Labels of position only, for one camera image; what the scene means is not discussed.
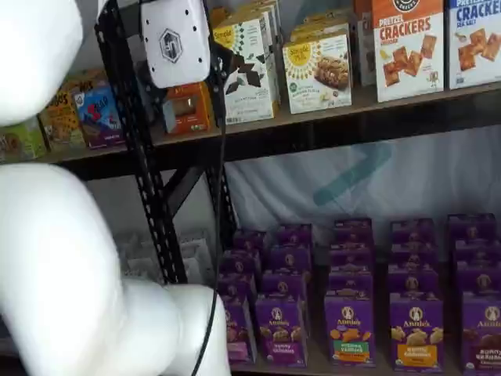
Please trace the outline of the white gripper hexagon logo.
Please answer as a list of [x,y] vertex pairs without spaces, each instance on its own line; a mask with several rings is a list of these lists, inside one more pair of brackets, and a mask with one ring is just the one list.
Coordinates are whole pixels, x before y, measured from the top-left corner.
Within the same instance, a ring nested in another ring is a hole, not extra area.
[[200,0],[145,1],[140,5],[141,31],[146,60],[145,90],[155,119],[167,134],[175,129],[175,112],[168,90],[204,81],[217,126],[225,126],[225,90],[228,49],[209,45],[209,25]]

